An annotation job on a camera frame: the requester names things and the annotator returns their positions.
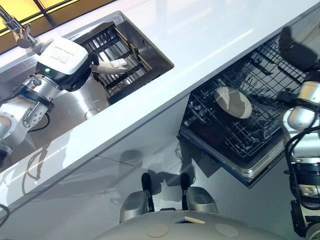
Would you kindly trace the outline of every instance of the kitchen counter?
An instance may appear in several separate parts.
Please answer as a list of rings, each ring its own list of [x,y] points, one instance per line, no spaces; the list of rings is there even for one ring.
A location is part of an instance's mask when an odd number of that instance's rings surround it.
[[[30,156],[2,172],[0,203],[12,210],[21,207],[317,6],[319,0],[117,0],[39,36],[45,43],[121,11],[174,68],[53,140],[38,163],[40,178],[24,190]],[[0,71],[24,54],[14,48],[0,55]]]

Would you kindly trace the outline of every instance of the black wire rack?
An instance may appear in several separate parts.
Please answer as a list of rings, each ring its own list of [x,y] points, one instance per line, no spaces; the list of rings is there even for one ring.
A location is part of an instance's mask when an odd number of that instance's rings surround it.
[[[124,67],[128,71],[125,73],[92,73],[94,79],[105,88],[108,98],[131,85],[152,69],[140,56],[138,49],[126,39],[113,22],[102,23],[89,33],[77,38],[75,42],[88,52],[96,53],[102,61],[126,60],[127,65]]]
[[[297,92],[306,77],[279,55],[277,38],[262,44],[192,91],[184,125],[194,132],[206,129],[210,136],[203,135],[211,138],[213,147],[232,150],[241,158],[254,155],[271,141],[273,134],[280,130],[281,113],[288,109],[276,101],[278,93],[286,89]],[[251,116],[240,119],[224,112],[214,98],[219,87],[231,87],[243,93],[251,103]]]

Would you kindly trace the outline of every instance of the black cable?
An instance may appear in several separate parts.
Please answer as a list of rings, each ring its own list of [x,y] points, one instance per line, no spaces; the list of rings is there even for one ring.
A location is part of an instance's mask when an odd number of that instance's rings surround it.
[[[287,144],[285,145],[285,156],[286,156],[286,160],[287,160],[287,164],[288,164],[288,167],[289,167],[289,170],[290,170],[290,175],[293,177],[293,181],[294,181],[294,184],[295,184],[295,188],[294,188],[294,191],[292,191],[293,195],[295,198],[297,198],[298,202],[306,209],[310,209],[310,210],[320,210],[320,206],[318,207],[310,207],[310,206],[306,206],[305,204],[303,204],[302,202],[302,198],[300,196],[300,193],[299,193],[299,188],[298,188],[298,180],[297,180],[297,175],[296,175],[296,171],[294,170],[291,162],[290,162],[290,157],[291,157],[291,154],[295,148],[295,146],[299,143],[299,141],[306,135],[306,134],[310,134],[312,133],[313,131],[316,131],[316,130],[320,130],[320,125],[319,126],[315,126],[315,127],[307,127],[305,128],[302,132],[300,132],[299,134],[295,135],[293,138],[291,138]]]
[[[15,90],[10,96],[6,97],[5,99],[0,100],[0,105],[5,104],[6,102],[10,101],[11,99],[16,98],[19,96],[24,90],[28,87],[22,84],[17,90]]]
[[[47,120],[48,120],[48,122],[46,123],[46,125],[44,125],[43,127],[37,128],[37,129],[29,130],[28,133],[40,131],[40,130],[45,129],[46,127],[49,126],[50,121],[51,121],[51,120],[50,120],[50,116],[49,116],[49,114],[48,114],[47,112],[46,112],[44,115],[46,115],[46,118],[47,118]]]
[[[10,216],[10,210],[7,206],[3,205],[0,203],[0,208],[2,208],[3,210],[5,210],[6,215],[4,217],[4,219],[2,220],[2,222],[0,222],[0,228],[5,224],[5,222],[8,220],[9,216]]]

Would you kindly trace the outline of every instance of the faucet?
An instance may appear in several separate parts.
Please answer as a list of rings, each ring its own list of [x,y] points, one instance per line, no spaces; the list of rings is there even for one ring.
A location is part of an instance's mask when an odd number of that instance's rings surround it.
[[[30,34],[30,23],[28,23],[24,28],[24,26],[22,26],[14,16],[10,16],[1,5],[0,17],[3,19],[3,23],[7,28],[13,33],[15,42],[19,47],[28,49],[37,44],[37,40]]]

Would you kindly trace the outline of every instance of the white countertop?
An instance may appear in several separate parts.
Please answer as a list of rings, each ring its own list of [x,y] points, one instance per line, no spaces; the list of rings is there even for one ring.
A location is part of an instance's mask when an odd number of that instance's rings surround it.
[[[319,0],[117,0],[41,35],[47,42],[122,11],[174,68],[52,141],[40,179],[25,182],[25,194],[22,184],[31,156],[2,172],[0,203],[11,209],[25,203],[317,4]],[[0,55],[0,67],[24,54],[14,48]]]

